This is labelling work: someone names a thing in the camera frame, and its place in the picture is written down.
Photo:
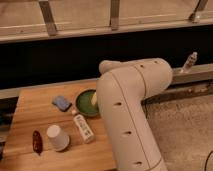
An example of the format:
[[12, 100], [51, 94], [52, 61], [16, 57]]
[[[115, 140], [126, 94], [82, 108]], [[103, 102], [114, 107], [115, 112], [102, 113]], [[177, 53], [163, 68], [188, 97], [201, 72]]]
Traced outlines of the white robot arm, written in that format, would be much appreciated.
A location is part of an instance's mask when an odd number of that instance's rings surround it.
[[168, 171], [141, 102], [168, 88], [171, 66], [161, 58], [104, 60], [99, 71], [97, 103], [118, 171]]

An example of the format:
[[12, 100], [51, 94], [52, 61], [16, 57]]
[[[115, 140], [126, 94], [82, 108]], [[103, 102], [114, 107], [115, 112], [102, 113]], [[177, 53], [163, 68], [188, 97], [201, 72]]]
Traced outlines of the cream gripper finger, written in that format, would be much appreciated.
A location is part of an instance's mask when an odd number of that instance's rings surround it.
[[97, 94], [96, 94], [96, 92], [92, 96], [91, 103], [92, 103], [92, 105], [96, 105], [97, 104]]

